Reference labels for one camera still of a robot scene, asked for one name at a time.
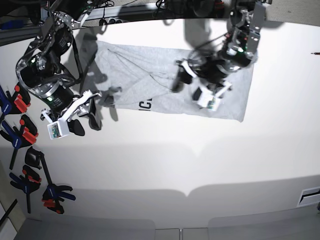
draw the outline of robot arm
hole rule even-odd
[[[49,129],[52,138],[69,134],[68,126],[70,129],[71,125],[75,125],[71,118],[76,113],[89,116],[91,128],[97,131],[101,129],[101,120],[92,112],[95,103],[91,100],[100,94],[88,91],[84,98],[74,95],[70,87],[81,83],[84,78],[72,29],[77,24],[82,26],[90,12],[102,1],[56,0],[38,36],[29,44],[16,65],[16,75],[21,85],[50,107],[50,111],[45,111],[46,116],[41,116],[42,119],[49,118],[52,122],[60,123],[59,126],[64,126],[63,129],[56,128],[55,134]],[[71,46],[78,70],[77,77],[61,64],[61,56]]]
[[[190,78],[195,77],[203,80],[192,99],[200,108],[211,111],[218,109],[222,94],[231,89],[232,85],[225,78],[257,59],[266,6],[272,0],[234,0],[232,3],[230,27],[221,50],[202,57],[201,63],[194,64],[192,59],[179,62],[184,70],[181,82],[189,84]]]

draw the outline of white tabletop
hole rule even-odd
[[[204,33],[198,23],[179,19],[171,25],[162,20],[115,24],[97,38],[120,45],[191,49],[190,41],[201,43]],[[226,32],[224,21],[211,20],[210,27],[210,38]],[[90,31],[74,34],[79,40]],[[261,31],[242,123],[126,109],[117,110],[115,122],[110,110],[103,108],[101,131],[91,130],[81,119],[85,137],[50,140],[47,123],[40,120],[45,105],[32,97],[27,113],[39,131],[35,148],[45,154],[53,182],[71,185],[77,197],[62,204],[65,215],[145,219],[157,228],[194,228],[206,227],[215,217],[295,208],[301,190],[317,187],[314,182],[319,178],[313,176],[320,175],[320,56],[311,54],[320,51],[319,39],[320,28],[309,25],[284,23]],[[15,65],[30,41],[0,47],[4,90],[17,83]],[[19,118],[6,120],[19,124]],[[9,174],[13,148],[0,138],[0,149]],[[16,175],[25,152],[17,155]],[[37,172],[44,178],[42,171]],[[281,201],[271,201],[290,185],[287,180],[297,178],[304,179],[303,186],[287,189]],[[266,195],[260,183],[281,188]],[[45,180],[41,187],[46,187]],[[230,194],[233,190],[239,193]],[[16,192],[24,208],[24,195]],[[42,193],[43,189],[31,195],[32,217],[55,214],[41,206]],[[271,201],[268,206],[255,204],[266,198]]]

